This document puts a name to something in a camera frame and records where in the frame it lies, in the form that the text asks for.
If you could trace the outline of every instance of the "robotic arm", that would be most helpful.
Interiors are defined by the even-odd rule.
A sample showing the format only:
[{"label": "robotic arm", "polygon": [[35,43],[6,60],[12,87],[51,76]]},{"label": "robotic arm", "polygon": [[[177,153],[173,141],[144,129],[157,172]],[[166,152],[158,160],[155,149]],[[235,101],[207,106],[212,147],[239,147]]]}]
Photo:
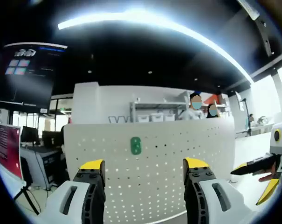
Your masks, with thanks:
[{"label": "robotic arm", "polygon": [[105,163],[82,165],[73,181],[64,182],[48,197],[45,210],[33,218],[38,224],[103,224]]},{"label": "robotic arm", "polygon": [[[234,175],[264,173],[274,168],[272,179],[257,205],[266,201],[282,178],[282,123],[273,126],[270,153],[241,164]],[[188,224],[247,224],[256,212],[226,180],[216,179],[209,165],[195,158],[183,160]],[[105,163],[91,161],[82,165],[73,181],[66,181],[48,198],[45,210],[33,218],[38,224],[103,224],[105,203]]]},{"label": "robotic arm", "polygon": [[257,175],[265,173],[268,170],[272,170],[272,174],[268,176],[271,180],[256,205],[260,205],[270,198],[280,178],[282,178],[282,122],[275,124],[272,128],[270,153],[266,153],[261,158],[241,164],[231,174],[244,175],[252,173],[253,175]]}]

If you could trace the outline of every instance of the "display screen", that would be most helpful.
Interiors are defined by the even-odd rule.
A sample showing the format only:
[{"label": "display screen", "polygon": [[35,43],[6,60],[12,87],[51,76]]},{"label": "display screen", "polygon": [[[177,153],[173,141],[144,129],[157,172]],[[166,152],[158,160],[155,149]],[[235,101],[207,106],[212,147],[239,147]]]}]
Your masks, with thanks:
[{"label": "display screen", "polygon": [[30,63],[29,60],[20,60],[18,66],[27,67],[29,65],[29,63]]},{"label": "display screen", "polygon": [[26,68],[16,68],[14,71],[15,75],[24,75],[26,71]]},{"label": "display screen", "polygon": [[20,128],[0,125],[0,164],[23,180],[19,148]]},{"label": "display screen", "polygon": [[66,46],[15,44],[0,54],[0,108],[47,113]]}]

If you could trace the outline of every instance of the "green number sticker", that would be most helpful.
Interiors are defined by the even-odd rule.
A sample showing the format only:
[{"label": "green number sticker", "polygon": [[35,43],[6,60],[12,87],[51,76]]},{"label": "green number sticker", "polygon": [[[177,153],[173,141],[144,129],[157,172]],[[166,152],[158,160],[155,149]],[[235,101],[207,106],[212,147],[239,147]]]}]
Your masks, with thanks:
[{"label": "green number sticker", "polygon": [[134,155],[139,155],[142,152],[141,139],[139,137],[131,138],[131,153]]}]

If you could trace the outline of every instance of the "led light strip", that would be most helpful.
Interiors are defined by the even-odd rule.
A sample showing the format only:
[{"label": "led light strip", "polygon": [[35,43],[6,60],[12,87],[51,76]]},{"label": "led light strip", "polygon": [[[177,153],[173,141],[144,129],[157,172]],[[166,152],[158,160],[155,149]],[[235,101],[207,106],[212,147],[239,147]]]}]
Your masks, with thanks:
[{"label": "led light strip", "polygon": [[232,65],[234,65],[243,75],[244,77],[253,84],[252,78],[249,74],[238,64],[234,58],[232,58],[227,52],[225,52],[220,46],[207,39],[203,35],[186,28],[182,25],[179,25],[171,20],[166,19],[165,17],[149,13],[144,10],[129,10],[123,13],[99,13],[99,14],[89,14],[85,16],[80,16],[71,20],[67,20],[65,22],[59,23],[58,28],[64,29],[68,27],[72,27],[75,25],[80,25],[84,23],[90,22],[101,22],[101,21],[128,21],[135,23],[142,23],[147,25],[155,25],[163,28],[168,28],[171,30],[175,30],[177,32],[183,33],[187,36],[190,36],[208,47],[215,50],[217,53],[221,54],[224,58],[226,58]]},{"label": "led light strip", "polygon": [[66,49],[66,48],[67,48],[67,46],[60,45],[60,44],[54,44],[54,43],[42,43],[42,42],[20,42],[20,43],[10,43],[10,44],[5,45],[4,47],[15,46],[15,45],[23,45],[23,44],[46,45],[46,46],[52,46],[52,47],[58,47],[58,48],[64,48],[64,49]]}]

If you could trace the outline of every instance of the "ceiling light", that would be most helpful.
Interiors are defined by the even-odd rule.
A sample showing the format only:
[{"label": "ceiling light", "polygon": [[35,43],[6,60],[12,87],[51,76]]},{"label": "ceiling light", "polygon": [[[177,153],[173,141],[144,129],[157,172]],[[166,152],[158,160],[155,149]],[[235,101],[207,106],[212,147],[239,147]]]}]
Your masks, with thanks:
[{"label": "ceiling light", "polygon": [[80,17],[76,17],[71,20],[67,20],[65,22],[61,22],[58,24],[59,29],[64,29],[68,27],[72,27],[75,25],[90,23],[90,22],[101,22],[101,21],[128,21],[135,22],[147,25],[155,25],[158,27],[168,28],[171,30],[175,30],[177,32],[183,33],[187,36],[190,36],[208,47],[215,50],[217,53],[221,54],[224,58],[226,58],[230,63],[232,63],[243,75],[244,77],[253,84],[252,78],[248,75],[248,73],[241,67],[240,64],[235,61],[227,52],[225,52],[220,46],[207,39],[203,35],[184,27],[180,24],[177,24],[163,16],[159,16],[157,14],[153,14],[147,12],[145,10],[128,10],[123,13],[98,13],[98,14],[88,14]]}]

